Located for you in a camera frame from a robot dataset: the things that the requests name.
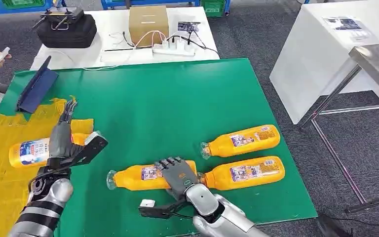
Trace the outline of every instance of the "green crate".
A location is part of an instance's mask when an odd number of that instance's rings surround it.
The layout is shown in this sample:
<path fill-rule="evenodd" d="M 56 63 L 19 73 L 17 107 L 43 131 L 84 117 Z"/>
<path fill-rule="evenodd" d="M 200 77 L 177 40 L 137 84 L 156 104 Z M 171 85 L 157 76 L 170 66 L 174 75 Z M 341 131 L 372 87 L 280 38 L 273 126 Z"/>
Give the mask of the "green crate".
<path fill-rule="evenodd" d="M 44 6 L 44 0 L 2 0 L 2 3 L 9 9 Z"/>
<path fill-rule="evenodd" d="M 207 17 L 223 16 L 225 0 L 203 0 L 201 5 L 204 7 Z"/>

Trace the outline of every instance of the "green cutting mat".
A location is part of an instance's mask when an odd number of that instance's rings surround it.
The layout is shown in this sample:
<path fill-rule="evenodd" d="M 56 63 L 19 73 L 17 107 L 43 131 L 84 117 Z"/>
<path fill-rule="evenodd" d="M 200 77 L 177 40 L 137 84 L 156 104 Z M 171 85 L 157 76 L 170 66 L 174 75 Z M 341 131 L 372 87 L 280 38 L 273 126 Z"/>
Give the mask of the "green cutting mat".
<path fill-rule="evenodd" d="M 18 95 L 34 72 L 15 75 L 0 113 L 14 114 Z M 200 142 L 263 124 L 277 125 L 248 59 L 122 66 L 111 71 L 58 70 L 43 100 L 76 96 L 75 119 L 95 119 L 108 146 L 89 165 L 72 168 L 74 195 L 61 219 L 62 237 L 161 237 L 196 232 L 191 220 L 141 217 L 142 199 L 157 205 L 174 200 L 165 190 L 109 190 L 106 174 L 169 156 L 192 159 L 200 172 L 219 164 L 275 155 L 285 178 L 279 182 L 217 191 L 256 223 L 317 216 L 284 139 L 269 150 L 204 160 Z"/>

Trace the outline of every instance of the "yellow bag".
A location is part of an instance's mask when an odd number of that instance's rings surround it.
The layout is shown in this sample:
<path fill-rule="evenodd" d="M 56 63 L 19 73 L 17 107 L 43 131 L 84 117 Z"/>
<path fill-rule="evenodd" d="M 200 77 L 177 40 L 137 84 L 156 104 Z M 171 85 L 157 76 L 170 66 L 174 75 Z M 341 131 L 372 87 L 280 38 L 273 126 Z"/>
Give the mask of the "yellow bag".
<path fill-rule="evenodd" d="M 39 167 L 16 169 L 8 159 L 13 144 L 49 137 L 63 112 L 66 100 L 52 99 L 51 105 L 40 105 L 29 121 L 22 114 L 0 115 L 0 237 L 6 236 L 27 202 L 27 184 Z M 93 119 L 72 120 L 72 133 L 90 134 Z"/>

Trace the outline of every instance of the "silver robotic arm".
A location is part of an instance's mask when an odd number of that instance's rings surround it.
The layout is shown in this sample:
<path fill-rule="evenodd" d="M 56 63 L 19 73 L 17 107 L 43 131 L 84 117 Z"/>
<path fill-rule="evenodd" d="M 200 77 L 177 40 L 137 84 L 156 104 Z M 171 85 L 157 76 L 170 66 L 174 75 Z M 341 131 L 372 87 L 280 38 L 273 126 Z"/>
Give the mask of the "silver robotic arm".
<path fill-rule="evenodd" d="M 170 206 L 140 206 L 142 216 L 168 219 L 188 203 L 194 206 L 196 214 L 192 223 L 206 237 L 269 237 L 246 218 L 245 213 L 233 203 L 218 194 L 212 194 L 180 158 L 168 158 L 156 162 L 177 200 Z"/>
<path fill-rule="evenodd" d="M 245 212 L 221 195 L 213 195 L 203 184 L 186 191 L 187 200 L 197 210 L 192 223 L 207 237 L 269 237 L 246 218 Z"/>
<path fill-rule="evenodd" d="M 9 237 L 51 237 L 59 222 L 66 202 L 70 199 L 73 186 L 69 179 L 56 180 L 48 190 L 48 194 L 33 201 L 32 191 L 27 205 L 9 232 Z"/>
<path fill-rule="evenodd" d="M 85 146 L 71 141 L 71 120 L 76 102 L 69 101 L 54 126 L 49 141 L 47 165 L 28 183 L 29 197 L 9 237 L 52 237 L 67 201 L 73 193 L 71 167 L 90 163 L 108 144 L 98 132 L 91 133 Z"/>

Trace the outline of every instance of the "black carrying case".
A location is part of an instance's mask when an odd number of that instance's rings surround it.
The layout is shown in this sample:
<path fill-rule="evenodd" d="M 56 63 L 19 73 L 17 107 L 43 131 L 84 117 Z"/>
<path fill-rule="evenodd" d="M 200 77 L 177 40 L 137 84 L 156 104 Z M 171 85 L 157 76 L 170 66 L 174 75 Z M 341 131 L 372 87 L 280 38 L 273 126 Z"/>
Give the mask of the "black carrying case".
<path fill-rule="evenodd" d="M 88 14 L 74 24 L 62 24 L 53 30 L 56 25 L 44 21 L 37 30 L 41 42 L 48 48 L 88 48 L 97 33 L 95 20 Z"/>

